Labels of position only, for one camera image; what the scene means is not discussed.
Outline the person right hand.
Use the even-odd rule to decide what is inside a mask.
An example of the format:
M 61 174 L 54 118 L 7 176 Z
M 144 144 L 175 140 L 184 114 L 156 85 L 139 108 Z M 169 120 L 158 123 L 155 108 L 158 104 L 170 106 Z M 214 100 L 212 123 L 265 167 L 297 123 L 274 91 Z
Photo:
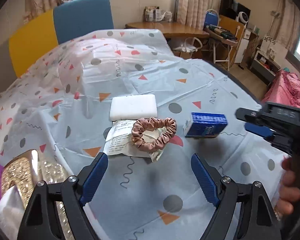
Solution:
M 292 171 L 291 157 L 284 159 L 281 164 L 284 173 L 280 180 L 279 198 L 275 205 L 275 211 L 281 215 L 291 215 L 294 207 L 293 204 L 300 199 L 300 189 L 294 186 L 296 175 Z

